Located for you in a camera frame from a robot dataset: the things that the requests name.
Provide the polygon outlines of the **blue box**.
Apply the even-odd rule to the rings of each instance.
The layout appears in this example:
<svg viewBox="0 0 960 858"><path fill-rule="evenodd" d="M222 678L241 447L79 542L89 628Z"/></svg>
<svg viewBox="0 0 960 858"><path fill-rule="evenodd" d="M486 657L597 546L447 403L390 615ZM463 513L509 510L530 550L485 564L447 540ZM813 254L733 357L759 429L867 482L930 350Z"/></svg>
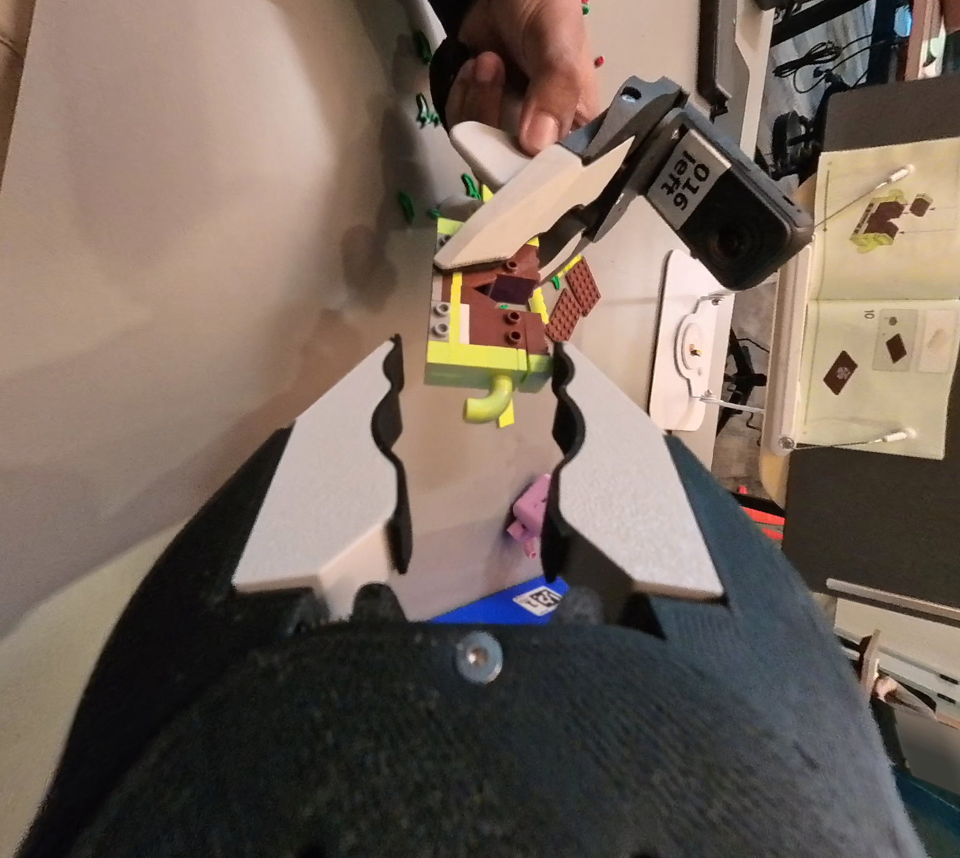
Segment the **blue box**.
<svg viewBox="0 0 960 858"><path fill-rule="evenodd" d="M562 579L543 576L525 580L429 621L434 624L548 624L569 590Z"/></svg>

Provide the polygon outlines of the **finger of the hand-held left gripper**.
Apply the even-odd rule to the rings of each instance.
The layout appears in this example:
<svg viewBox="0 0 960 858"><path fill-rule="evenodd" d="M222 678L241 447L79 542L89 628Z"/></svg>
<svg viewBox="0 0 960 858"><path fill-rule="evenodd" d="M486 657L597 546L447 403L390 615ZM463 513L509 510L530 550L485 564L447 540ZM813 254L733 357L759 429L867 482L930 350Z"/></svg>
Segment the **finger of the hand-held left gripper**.
<svg viewBox="0 0 960 858"><path fill-rule="evenodd" d="M591 213L591 242L602 240L629 208L636 140L598 156L552 144L529 158L513 140L452 140L494 196L436 253L444 272L497 264L548 230L565 213Z"/></svg>
<svg viewBox="0 0 960 858"><path fill-rule="evenodd" d="M565 213L537 236L538 283L546 284L592 243L591 213Z"/></svg>

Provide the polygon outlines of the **white tray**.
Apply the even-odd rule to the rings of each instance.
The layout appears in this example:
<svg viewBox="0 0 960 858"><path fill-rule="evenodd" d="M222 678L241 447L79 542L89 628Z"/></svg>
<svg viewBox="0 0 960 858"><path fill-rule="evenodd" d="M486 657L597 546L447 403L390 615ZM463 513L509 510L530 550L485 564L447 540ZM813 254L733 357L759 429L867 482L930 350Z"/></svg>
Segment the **white tray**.
<svg viewBox="0 0 960 858"><path fill-rule="evenodd" d="M716 319L714 354L708 381L710 395L702 400L692 400L674 364L677 327L682 317L692 311L698 298L726 289L699 261L682 250L669 252L664 271L648 412L663 431L696 432L701 429L705 419L716 415L712 402L718 400L723 386L734 297L721 308Z"/></svg>

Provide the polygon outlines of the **building instruction booklet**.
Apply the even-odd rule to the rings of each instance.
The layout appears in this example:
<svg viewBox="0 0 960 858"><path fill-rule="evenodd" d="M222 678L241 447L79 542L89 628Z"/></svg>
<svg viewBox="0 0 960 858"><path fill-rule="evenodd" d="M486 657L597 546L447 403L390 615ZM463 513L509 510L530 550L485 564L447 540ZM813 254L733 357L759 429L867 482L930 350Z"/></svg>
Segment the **building instruction booklet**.
<svg viewBox="0 0 960 858"><path fill-rule="evenodd" d="M943 459L958 360L959 140L825 152L798 446Z"/></svg>

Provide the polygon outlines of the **pink toy figure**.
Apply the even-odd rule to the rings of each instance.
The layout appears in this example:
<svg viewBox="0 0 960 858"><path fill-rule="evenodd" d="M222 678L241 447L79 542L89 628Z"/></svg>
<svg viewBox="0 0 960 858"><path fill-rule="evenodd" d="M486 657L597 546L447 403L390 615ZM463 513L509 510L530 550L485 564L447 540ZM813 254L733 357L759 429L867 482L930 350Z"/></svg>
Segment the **pink toy figure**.
<svg viewBox="0 0 960 858"><path fill-rule="evenodd" d="M546 504L551 474L546 473L534 480L513 502L507 535L522 546L531 560L539 558L542 546L542 530L546 517Z"/></svg>

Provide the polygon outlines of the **white round dish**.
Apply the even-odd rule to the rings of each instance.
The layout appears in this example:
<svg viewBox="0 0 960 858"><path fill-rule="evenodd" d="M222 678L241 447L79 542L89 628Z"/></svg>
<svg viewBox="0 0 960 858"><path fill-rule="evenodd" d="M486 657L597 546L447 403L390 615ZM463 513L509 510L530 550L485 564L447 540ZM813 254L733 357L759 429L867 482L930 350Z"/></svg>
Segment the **white round dish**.
<svg viewBox="0 0 960 858"><path fill-rule="evenodd" d="M674 340L674 364L692 400L710 394L716 319L733 298L731 291L718 290L701 296L691 312L681 318Z"/></svg>

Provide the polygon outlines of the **black board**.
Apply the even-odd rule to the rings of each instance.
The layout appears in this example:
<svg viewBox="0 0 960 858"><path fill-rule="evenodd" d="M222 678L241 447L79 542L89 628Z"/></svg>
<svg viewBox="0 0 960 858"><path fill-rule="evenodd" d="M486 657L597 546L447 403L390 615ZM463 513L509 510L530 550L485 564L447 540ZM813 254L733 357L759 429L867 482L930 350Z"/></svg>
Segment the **black board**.
<svg viewBox="0 0 960 858"><path fill-rule="evenodd" d="M958 138L958 74L834 97L823 153ZM852 448L789 457L784 549L816 591L958 623L958 360L943 459Z"/></svg>

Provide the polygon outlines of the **brown studded toy plate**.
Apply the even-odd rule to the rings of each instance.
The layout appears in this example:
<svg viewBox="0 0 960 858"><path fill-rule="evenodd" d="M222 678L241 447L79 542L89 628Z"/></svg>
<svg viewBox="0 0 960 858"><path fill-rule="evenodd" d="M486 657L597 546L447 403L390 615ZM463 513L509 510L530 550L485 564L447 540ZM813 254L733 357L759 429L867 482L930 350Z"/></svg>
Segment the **brown studded toy plate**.
<svg viewBox="0 0 960 858"><path fill-rule="evenodd" d="M586 260L572 264L564 276L566 289L575 300L582 316L589 315L601 299L601 292Z"/></svg>
<svg viewBox="0 0 960 858"><path fill-rule="evenodd" d="M557 300L549 313L545 334L554 344L570 340L584 313L582 306L570 288L558 292Z"/></svg>

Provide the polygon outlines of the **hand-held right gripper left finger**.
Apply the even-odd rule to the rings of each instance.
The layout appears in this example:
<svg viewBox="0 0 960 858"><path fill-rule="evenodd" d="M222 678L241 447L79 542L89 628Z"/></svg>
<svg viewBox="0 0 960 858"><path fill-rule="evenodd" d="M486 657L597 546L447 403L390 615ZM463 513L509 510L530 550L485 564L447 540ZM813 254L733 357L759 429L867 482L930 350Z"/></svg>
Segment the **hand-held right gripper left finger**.
<svg viewBox="0 0 960 858"><path fill-rule="evenodd" d="M402 338L376 347L295 421L233 575L239 592L354 596L413 554Z"/></svg>

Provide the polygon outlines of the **brown and lime brick build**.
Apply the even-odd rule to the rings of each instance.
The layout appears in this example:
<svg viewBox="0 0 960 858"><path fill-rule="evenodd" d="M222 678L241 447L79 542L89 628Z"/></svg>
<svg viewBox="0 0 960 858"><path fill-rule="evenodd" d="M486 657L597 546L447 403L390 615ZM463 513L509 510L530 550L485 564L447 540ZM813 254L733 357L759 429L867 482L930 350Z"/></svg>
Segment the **brown and lime brick build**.
<svg viewBox="0 0 960 858"><path fill-rule="evenodd" d="M432 270L424 381L484 392L464 402L467 423L510 425L514 396L549 379L538 252L534 238L497 264Z"/></svg>

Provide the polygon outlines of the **person's left hand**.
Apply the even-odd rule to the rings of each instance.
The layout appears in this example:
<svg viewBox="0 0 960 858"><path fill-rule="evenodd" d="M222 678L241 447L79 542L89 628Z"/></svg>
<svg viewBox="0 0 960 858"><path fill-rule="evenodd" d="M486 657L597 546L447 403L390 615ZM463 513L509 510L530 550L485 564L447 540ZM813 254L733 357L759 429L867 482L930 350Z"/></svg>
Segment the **person's left hand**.
<svg viewBox="0 0 960 858"><path fill-rule="evenodd" d="M475 0L457 33L470 57L446 102L448 125L498 127L513 88L526 81L517 140L534 156L599 112L593 49L581 0Z"/></svg>

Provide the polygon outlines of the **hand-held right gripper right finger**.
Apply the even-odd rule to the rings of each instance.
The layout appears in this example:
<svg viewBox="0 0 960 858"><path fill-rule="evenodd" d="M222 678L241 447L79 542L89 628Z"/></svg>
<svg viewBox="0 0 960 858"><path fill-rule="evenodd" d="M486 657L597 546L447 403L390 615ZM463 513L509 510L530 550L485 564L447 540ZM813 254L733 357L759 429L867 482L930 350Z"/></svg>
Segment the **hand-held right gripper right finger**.
<svg viewBox="0 0 960 858"><path fill-rule="evenodd" d="M666 443L649 415L580 350L553 348L550 476L540 560L553 580L598 553L639 591L719 601L724 587Z"/></svg>

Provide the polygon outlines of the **black remote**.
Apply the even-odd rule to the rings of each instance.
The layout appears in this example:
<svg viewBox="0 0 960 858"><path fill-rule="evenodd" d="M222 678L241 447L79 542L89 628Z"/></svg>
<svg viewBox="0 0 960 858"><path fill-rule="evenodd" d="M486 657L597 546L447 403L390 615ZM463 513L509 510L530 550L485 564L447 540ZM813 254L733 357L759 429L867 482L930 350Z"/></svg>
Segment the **black remote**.
<svg viewBox="0 0 960 858"><path fill-rule="evenodd" d="M734 96L738 0L700 0L697 91L713 119L726 114Z"/></svg>

